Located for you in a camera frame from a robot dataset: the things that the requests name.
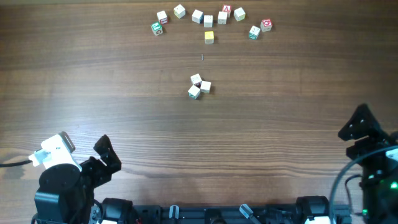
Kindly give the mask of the white block green side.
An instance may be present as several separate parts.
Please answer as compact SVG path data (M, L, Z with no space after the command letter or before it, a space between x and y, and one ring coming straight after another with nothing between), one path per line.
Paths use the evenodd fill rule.
M188 95L190 98L196 100L200 96L201 90L199 87L192 85L188 90Z

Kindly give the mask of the wooden block red letter side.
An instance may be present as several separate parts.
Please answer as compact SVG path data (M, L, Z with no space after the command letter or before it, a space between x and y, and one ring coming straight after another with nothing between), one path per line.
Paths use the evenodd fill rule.
M192 75L190 77L190 80L191 80L192 85L195 85L198 88L201 86L202 79L201 79L201 76L199 73Z

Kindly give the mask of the white patterned wooden block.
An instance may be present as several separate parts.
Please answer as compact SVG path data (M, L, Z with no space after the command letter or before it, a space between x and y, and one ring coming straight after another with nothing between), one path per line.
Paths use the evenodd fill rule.
M208 81L201 82L200 90L202 93L209 93L210 89L211 89L211 82Z

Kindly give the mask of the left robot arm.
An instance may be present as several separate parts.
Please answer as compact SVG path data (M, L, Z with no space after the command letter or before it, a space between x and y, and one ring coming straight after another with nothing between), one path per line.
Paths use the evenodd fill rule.
M100 158L82 163L72 157L75 146L68 134L58 133L41 143L29 156L34 166L44 165L34 201L36 223L138 223L132 202L117 198L95 200L95 188L109 182L121 170L109 137L99 138L93 149Z

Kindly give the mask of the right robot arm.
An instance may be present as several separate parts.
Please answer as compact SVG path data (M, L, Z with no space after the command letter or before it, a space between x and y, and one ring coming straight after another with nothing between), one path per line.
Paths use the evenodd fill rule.
M346 218L334 204L337 188L343 176L359 165L362 173L345 180L360 178L363 191L363 209L356 216L365 223L397 223L397 133L382 130L368 105L359 105L352 117L338 132L343 141L353 140L346 148L351 161L338 173L325 202L310 202L309 197L297 200L301 214L297 223L343 223Z

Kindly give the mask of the green letter wooden block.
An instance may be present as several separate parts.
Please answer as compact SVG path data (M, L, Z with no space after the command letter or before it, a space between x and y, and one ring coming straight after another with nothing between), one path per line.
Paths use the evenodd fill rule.
M163 28L160 22L155 22L151 24L151 29L155 36L158 36L163 33Z

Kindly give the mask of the red letter O block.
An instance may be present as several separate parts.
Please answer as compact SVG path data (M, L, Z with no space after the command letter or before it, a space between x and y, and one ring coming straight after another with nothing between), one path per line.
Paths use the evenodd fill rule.
M262 30L262 32L271 31L272 26L273 26L273 23L272 23L271 19L263 19L261 21L261 30Z

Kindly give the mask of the white block red side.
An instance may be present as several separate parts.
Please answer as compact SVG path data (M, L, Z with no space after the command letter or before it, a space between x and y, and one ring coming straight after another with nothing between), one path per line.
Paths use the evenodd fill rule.
M166 24L166 23L169 22L168 16L167 16L165 11L159 11L157 13L157 19L158 19L160 24Z

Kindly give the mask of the white block green trim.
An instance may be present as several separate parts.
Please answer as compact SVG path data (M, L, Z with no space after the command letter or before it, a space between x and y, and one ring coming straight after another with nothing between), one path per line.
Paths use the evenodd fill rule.
M248 37L252 40L256 40L260 34L261 29L256 27L256 26L252 26L251 29L249 30L249 35Z

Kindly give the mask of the yellow top wooden block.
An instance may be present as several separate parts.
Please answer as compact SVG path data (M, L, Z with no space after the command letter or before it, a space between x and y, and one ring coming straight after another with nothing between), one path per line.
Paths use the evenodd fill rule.
M213 44L214 43L214 32L213 31L206 31L205 32L205 44Z

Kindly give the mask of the white block blue side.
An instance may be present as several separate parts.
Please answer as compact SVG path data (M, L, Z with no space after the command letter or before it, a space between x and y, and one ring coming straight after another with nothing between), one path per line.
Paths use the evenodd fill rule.
M203 20L203 16L204 16L204 13L202 11L199 11L198 9L196 9L192 13L192 21L197 24L201 24L201 22Z

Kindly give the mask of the plain white letter block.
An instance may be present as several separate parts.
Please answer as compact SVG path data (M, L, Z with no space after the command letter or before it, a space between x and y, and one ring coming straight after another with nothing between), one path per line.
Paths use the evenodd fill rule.
M212 28L213 27L213 16L212 15L204 15L203 26L204 26L204 28Z

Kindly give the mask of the white block yellow side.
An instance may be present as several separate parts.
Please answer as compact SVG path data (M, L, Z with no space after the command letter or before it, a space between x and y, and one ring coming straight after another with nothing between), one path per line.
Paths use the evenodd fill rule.
M237 22L245 19L246 13L242 7L239 7L234 10L234 18L236 19Z

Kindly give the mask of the white wooden block centre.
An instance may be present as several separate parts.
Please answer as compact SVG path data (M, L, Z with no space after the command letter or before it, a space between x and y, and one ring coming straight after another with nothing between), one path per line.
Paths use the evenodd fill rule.
M228 13L220 11L218 13L218 24L226 24L227 18L228 18Z

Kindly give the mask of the red letter A block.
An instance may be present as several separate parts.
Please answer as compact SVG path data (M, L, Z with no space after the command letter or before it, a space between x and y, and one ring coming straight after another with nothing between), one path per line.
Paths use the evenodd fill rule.
M231 5L224 4L222 7L222 11L227 13L227 17L230 17Z

